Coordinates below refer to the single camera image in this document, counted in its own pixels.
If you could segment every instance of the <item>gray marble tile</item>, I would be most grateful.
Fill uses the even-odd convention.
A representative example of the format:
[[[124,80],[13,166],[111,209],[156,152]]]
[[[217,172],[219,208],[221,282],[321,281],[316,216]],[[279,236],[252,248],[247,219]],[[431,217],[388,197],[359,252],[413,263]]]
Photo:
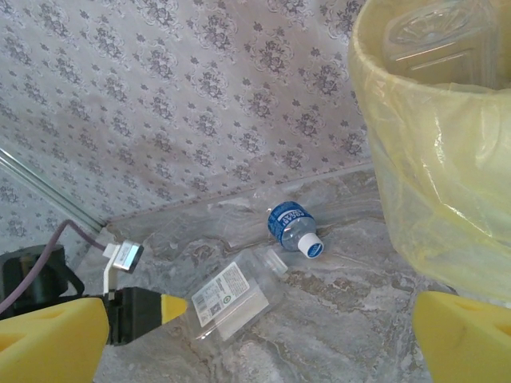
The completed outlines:
[[[280,252],[251,195],[114,223],[113,234],[105,230],[100,240],[127,237],[146,246],[122,286],[186,296],[246,247],[273,247],[289,271],[283,301],[221,356],[192,344],[178,319],[129,345],[107,346],[94,381],[430,382],[410,316],[420,291],[443,287],[394,251],[374,173],[309,180],[290,193],[321,224],[326,251],[319,259]],[[101,289],[105,262],[91,251],[78,268],[89,291]]]

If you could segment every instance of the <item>trash bin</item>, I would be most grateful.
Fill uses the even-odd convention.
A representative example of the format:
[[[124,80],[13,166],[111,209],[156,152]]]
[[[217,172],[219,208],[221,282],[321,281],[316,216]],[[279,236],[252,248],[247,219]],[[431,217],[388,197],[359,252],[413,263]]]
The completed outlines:
[[[390,238],[417,271],[511,302],[511,89],[421,85],[389,74],[386,24],[419,3],[368,0],[349,52]],[[492,5],[497,71],[511,79],[511,0]]]

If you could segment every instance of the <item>crushed plastic bottle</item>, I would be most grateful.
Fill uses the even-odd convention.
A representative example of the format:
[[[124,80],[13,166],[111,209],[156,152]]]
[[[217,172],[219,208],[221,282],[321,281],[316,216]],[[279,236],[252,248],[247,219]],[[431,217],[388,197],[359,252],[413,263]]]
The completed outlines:
[[[277,187],[261,189],[255,198],[259,205],[269,206],[266,210],[268,230],[285,250],[301,251],[309,259],[323,252],[323,242],[316,235],[316,222],[299,203],[289,200]]]

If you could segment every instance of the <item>wallpaper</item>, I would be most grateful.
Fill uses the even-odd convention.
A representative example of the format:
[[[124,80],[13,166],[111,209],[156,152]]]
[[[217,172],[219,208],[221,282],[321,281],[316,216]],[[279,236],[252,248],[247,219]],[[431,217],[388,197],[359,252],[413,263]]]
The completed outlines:
[[[0,168],[0,255],[23,247],[44,245],[67,217]],[[71,267],[89,246],[66,228],[59,243]]]
[[[0,137],[102,219],[369,161],[359,0],[0,0]]]

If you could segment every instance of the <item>purple cable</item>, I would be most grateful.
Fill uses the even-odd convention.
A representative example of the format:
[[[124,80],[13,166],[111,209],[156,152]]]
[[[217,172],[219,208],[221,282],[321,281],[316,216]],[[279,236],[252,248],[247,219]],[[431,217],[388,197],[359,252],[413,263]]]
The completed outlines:
[[[39,256],[39,259],[34,264],[34,267],[32,267],[32,270],[30,270],[29,274],[27,274],[26,277],[18,285],[18,287],[16,287],[16,289],[14,289],[14,291],[10,293],[9,296],[2,301],[2,303],[0,303],[0,314],[7,310],[10,305],[16,302],[16,299],[18,299],[36,279],[42,268],[45,266],[46,262],[48,262],[53,248],[57,244],[58,239],[60,238],[67,225],[70,225],[85,241],[90,243],[92,246],[101,251],[105,251],[105,247],[103,245],[92,239],[92,237],[85,233],[74,221],[71,219],[65,220],[57,227],[57,230],[51,236],[50,240],[46,244],[45,250],[42,251],[41,256]]]

